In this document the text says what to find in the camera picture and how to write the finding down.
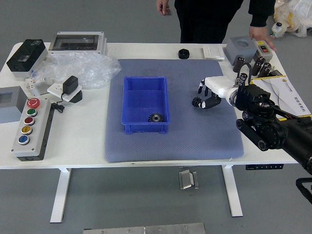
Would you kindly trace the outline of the person's left hand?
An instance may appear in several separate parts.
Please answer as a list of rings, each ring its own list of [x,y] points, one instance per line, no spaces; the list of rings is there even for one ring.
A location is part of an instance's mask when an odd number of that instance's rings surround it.
[[[249,37],[250,37],[250,40],[254,39],[256,41],[265,41],[272,50],[274,50],[275,52],[277,51],[277,48],[275,47],[273,42],[268,38],[266,27],[250,26]]]

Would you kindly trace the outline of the person's right hand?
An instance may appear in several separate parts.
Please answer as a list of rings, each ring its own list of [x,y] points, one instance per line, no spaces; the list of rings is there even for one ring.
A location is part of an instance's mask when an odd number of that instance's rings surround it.
[[[170,15],[171,10],[169,6],[169,0],[157,0],[156,9],[162,16]]]

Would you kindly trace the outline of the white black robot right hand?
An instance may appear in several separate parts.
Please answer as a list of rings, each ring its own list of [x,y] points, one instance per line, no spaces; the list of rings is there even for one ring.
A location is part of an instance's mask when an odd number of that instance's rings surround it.
[[[238,88],[234,87],[234,81],[227,76],[214,76],[204,78],[199,85],[198,93],[202,92],[202,88],[205,87],[205,96],[208,91],[211,91],[211,97],[205,101],[199,101],[195,104],[196,107],[201,109],[210,109],[217,106],[221,99],[224,98],[231,106],[235,107],[235,101]]]

